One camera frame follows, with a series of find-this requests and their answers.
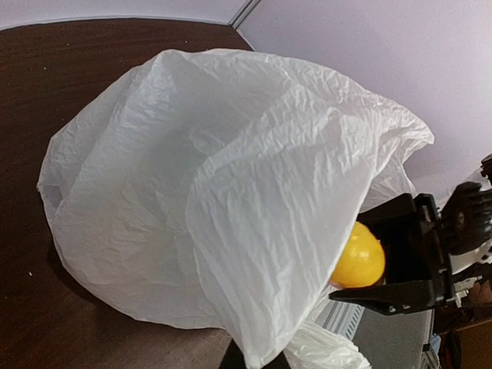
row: white wall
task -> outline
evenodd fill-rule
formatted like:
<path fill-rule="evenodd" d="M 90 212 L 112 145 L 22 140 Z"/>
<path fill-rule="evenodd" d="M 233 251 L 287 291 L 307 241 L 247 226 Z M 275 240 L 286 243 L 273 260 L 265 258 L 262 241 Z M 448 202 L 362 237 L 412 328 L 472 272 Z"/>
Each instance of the white wall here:
<path fill-rule="evenodd" d="M 0 28 L 100 17 L 183 18 L 229 23 L 246 0 L 0 0 Z"/>
<path fill-rule="evenodd" d="M 264 0 L 240 28 L 258 50 L 349 75 L 436 135 L 407 171 L 438 193 L 492 153 L 490 0 Z"/>

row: yellow ball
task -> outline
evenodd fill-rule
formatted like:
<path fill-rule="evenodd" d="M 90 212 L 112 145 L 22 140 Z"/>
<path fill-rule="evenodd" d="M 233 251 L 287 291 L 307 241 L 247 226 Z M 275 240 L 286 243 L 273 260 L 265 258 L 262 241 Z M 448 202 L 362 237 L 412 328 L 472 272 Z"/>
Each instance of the yellow ball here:
<path fill-rule="evenodd" d="M 383 275 L 384 266 L 381 243 L 369 228 L 356 222 L 330 281 L 343 288 L 371 286 Z"/>

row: black mechanical part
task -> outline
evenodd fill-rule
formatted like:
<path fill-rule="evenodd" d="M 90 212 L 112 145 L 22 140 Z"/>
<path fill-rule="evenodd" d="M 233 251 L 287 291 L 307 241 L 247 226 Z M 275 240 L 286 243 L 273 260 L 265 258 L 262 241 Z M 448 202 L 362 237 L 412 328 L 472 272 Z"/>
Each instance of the black mechanical part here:
<path fill-rule="evenodd" d="M 366 213 L 359 222 L 381 241 L 386 284 L 336 291 L 333 300 L 359 304 L 384 315 L 410 314 L 454 298 L 449 256 L 440 245 L 434 198 L 403 194 Z"/>
<path fill-rule="evenodd" d="M 469 278 L 483 277 L 482 281 L 492 279 L 492 265 L 475 263 L 464 271 L 453 275 L 453 283 L 466 281 Z"/>
<path fill-rule="evenodd" d="M 465 182 L 456 187 L 441 212 L 443 246 L 453 255 L 476 250 L 492 238 L 492 191 Z"/>
<path fill-rule="evenodd" d="M 482 160 L 482 175 L 492 184 L 492 154 Z"/>

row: metal vent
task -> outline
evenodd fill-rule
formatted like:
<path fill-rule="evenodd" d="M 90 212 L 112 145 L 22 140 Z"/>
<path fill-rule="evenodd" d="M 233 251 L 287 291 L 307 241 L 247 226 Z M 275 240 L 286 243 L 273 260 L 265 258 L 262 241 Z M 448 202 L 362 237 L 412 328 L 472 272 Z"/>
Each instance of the metal vent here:
<path fill-rule="evenodd" d="M 352 341 L 363 313 L 364 308 L 359 305 L 329 301 L 316 320 L 316 324 Z"/>

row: robotic arm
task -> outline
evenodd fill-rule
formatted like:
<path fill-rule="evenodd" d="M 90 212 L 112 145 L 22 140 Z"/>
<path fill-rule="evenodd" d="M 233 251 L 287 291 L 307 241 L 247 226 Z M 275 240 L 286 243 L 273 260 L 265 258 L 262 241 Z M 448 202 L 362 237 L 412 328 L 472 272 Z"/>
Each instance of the robotic arm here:
<path fill-rule="evenodd" d="M 482 175 L 492 183 L 492 155 Z M 357 220 L 381 240 L 386 284 L 336 291 L 333 300 L 409 314 L 453 302 L 454 283 L 492 269 L 492 190 L 478 183 L 460 184 L 440 215 L 431 195 L 403 194 Z"/>

